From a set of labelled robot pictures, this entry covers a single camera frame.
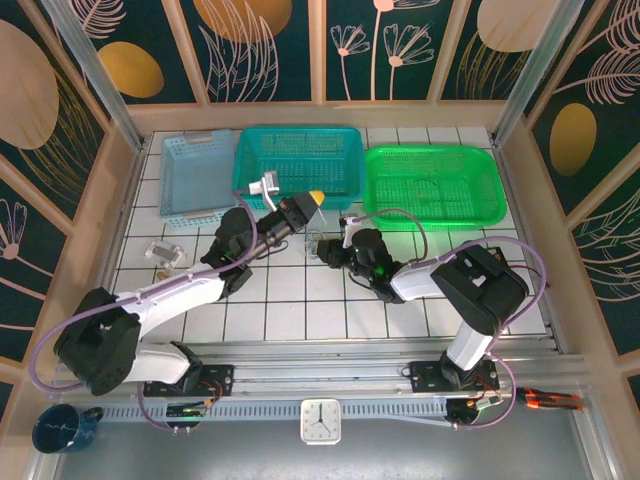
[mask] yellow object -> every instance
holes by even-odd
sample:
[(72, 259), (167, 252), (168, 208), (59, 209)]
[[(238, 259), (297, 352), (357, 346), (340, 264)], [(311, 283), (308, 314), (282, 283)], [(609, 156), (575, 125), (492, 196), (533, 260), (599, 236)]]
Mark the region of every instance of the yellow object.
[(324, 202), (324, 193), (320, 190), (311, 190), (309, 195), (311, 195), (311, 198), (315, 200), (316, 205), (318, 206), (322, 205), (322, 202)]
[(253, 30), (247, 8), (253, 12), (258, 28), (263, 18), (274, 37), (289, 23), (292, 8), (291, 0), (194, 0), (193, 4), (214, 33), (240, 43), (248, 43)]
[[(538, 43), (559, 0), (482, 0), (478, 9), (478, 34), (498, 52), (525, 52)], [(568, 31), (575, 18), (567, 26)]]
[(55, 71), (31, 37), (4, 20), (0, 50), (0, 138), (17, 148), (39, 148), (58, 122)]
[(570, 177), (584, 167), (596, 143), (596, 118), (588, 107), (570, 103), (558, 113), (549, 139), (551, 165)]
[(98, 52), (116, 88), (136, 98), (149, 98), (164, 87), (158, 62), (142, 48), (129, 42), (113, 42)]

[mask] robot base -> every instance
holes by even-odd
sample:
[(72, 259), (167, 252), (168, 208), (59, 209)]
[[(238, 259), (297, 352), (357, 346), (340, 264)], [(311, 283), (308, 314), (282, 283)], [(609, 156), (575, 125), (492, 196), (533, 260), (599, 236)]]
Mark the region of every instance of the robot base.
[[(496, 366), (492, 360), (483, 360), (476, 370), (476, 380), (463, 387), (455, 388), (444, 376), (441, 371), (440, 361), (431, 362), (411, 362), (409, 364), (409, 375), (411, 379), (411, 388), (413, 393), (438, 393), (438, 392), (482, 392), (488, 390), (499, 390), (500, 381)], [(488, 387), (482, 384), (477, 377), (481, 377)]]
[(147, 398), (155, 397), (211, 397), (211, 385), (218, 394), (218, 385), (222, 387), (222, 396), (231, 395), (233, 387), (233, 365), (203, 365), (200, 374), (200, 383), (193, 388), (188, 394), (181, 390), (173, 388), (162, 382), (149, 382), (144, 386), (144, 396)]

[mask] plastic basket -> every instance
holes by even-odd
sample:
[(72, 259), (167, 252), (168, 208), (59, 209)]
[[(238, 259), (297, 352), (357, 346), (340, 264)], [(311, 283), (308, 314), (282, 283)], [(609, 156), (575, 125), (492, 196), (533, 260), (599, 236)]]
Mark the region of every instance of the plastic basket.
[[(495, 160), (480, 148), (375, 147), (366, 155), (364, 209), (402, 208), (429, 230), (475, 230), (500, 222), (507, 203)], [(417, 230), (400, 214), (374, 217), (383, 230)]]
[(173, 228), (220, 221), (236, 204), (231, 190), (231, 130), (197, 132), (164, 140), (160, 217)]
[[(233, 172), (235, 189), (245, 189), (267, 170), (278, 172), (281, 197), (322, 190), (323, 210), (347, 209), (364, 191), (364, 149), (360, 132), (347, 127), (252, 127), (240, 135)], [(265, 209), (261, 197), (244, 197)]]

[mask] blue mug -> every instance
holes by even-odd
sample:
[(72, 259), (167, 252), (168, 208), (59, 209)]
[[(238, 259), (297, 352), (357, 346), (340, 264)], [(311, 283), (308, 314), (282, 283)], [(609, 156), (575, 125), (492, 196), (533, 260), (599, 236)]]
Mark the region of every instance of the blue mug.
[(46, 410), (33, 427), (33, 446), (42, 453), (77, 452), (96, 436), (103, 410), (95, 407), (80, 413), (66, 403)]

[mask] red tool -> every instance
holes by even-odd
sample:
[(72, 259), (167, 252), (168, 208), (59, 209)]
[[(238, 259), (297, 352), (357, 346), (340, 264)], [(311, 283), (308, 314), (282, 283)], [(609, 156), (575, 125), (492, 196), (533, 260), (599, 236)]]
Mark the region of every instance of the red tool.
[(535, 388), (517, 388), (516, 398), (529, 408), (562, 408), (580, 411), (584, 408), (580, 395), (543, 392)]

